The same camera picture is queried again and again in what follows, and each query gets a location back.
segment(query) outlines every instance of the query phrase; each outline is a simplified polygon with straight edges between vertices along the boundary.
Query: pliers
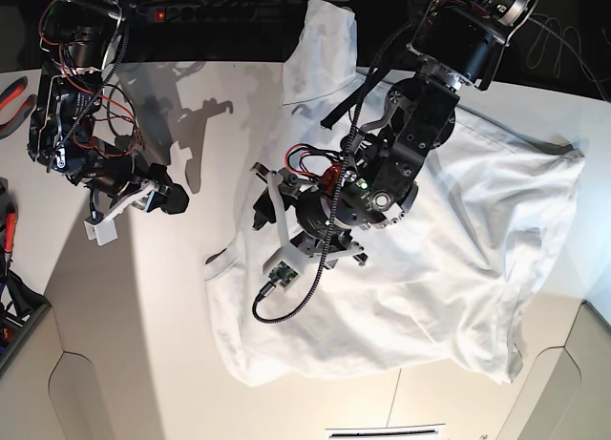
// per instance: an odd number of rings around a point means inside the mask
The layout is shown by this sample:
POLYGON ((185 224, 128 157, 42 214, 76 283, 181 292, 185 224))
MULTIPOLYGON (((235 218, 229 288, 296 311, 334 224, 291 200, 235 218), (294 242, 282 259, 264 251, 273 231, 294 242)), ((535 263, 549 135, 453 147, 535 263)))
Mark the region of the pliers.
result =
MULTIPOLYGON (((2 94, 0 94, 0 111, 2 111, 7 104, 21 95, 24 90, 26 90, 26 87, 28 87, 28 78, 26 76, 20 77, 10 84, 9 87, 2 94)), ((30 116, 30 113, 34 109, 35 105, 36 95, 31 94, 28 96, 28 99, 24 101, 17 111, 17 114, 15 114, 11 120, 9 120, 7 123, 0 124, 0 139, 9 137, 15 133, 21 124, 30 116)))

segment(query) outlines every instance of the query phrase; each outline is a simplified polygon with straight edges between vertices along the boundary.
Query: wire cutters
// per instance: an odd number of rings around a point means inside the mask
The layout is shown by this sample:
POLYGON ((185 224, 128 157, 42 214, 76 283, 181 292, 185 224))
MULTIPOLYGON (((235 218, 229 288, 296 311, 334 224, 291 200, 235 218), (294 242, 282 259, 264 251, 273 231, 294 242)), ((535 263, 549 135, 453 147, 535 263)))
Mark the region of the wire cutters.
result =
MULTIPOLYGON (((26 76, 20 77, 15 80, 9 87, 0 94, 0 111, 2 111, 7 104, 21 95, 24 90, 28 87, 28 78, 26 76)), ((0 124, 0 139, 9 137, 17 131, 21 124, 30 116, 30 113, 36 105, 36 95, 31 94, 28 99, 21 105, 17 114, 15 114, 11 120, 7 123, 0 124)))

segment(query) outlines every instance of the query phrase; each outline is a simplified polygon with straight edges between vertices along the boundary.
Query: white desk surface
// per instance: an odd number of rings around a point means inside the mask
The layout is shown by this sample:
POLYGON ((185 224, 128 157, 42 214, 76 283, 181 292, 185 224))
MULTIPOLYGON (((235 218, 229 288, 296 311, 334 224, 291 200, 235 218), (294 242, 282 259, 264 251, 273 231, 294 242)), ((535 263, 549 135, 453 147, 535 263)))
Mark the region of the white desk surface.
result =
MULTIPOLYGON (((248 389, 226 373, 214 348, 200 267, 232 238, 248 169, 275 123, 282 65, 206 63, 190 75, 167 64, 130 66, 122 82, 140 117, 161 115, 174 140, 196 147, 193 136, 205 130, 201 188, 184 215, 129 210, 117 220, 119 240, 99 248, 86 240, 82 226, 86 190, 32 164, 25 149, 28 124, 0 141, 0 177, 9 180, 20 213, 14 269, 31 288, 47 291, 64 348, 94 362, 117 436, 140 438, 137 428, 154 415, 167 438, 283 438, 298 431, 299 438, 309 439, 322 438, 324 429, 385 426, 398 372, 335 382, 289 377, 248 389), (213 98, 213 106, 231 101, 233 114, 207 114, 202 101, 209 107, 213 98)), ((0 74, 0 88, 20 74, 0 74)), ((38 72, 26 75, 36 92, 38 72)), ((467 90, 463 96, 463 104, 518 132, 545 140, 587 140, 575 229, 546 286, 576 299, 562 301, 558 309, 535 302, 525 319, 536 325, 554 317, 550 324, 559 333, 550 346, 556 346, 568 334, 579 298, 597 285, 611 261, 611 220, 606 217, 611 209, 611 106, 505 85, 494 85, 486 94, 467 90)), ((19 102, 0 113, 0 123, 19 102)), ((150 124, 155 131, 158 121, 150 124)), ((184 180, 180 171, 171 174, 184 180)), ((538 334, 537 346, 544 346, 540 327, 531 330, 531 337, 538 334)), ((511 400, 503 400, 500 412, 511 407, 511 400)), ((402 424, 395 412, 391 423, 402 424)))

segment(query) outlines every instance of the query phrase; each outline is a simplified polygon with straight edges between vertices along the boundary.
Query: red pliers handle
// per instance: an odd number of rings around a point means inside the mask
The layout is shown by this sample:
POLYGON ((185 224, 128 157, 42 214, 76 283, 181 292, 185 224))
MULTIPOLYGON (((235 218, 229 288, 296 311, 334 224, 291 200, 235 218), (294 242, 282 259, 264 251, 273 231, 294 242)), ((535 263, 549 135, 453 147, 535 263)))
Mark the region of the red pliers handle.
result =
MULTIPOLYGON (((15 80, 9 87, 0 94, 0 111, 2 111, 7 104, 21 95, 24 90, 28 87, 28 78, 26 76, 20 77, 15 80)), ((21 105, 17 114, 15 114, 11 120, 7 123, 0 124, 0 139, 9 137, 17 131, 21 124, 30 116, 30 113, 36 105, 36 96, 31 94, 28 99, 21 105)))

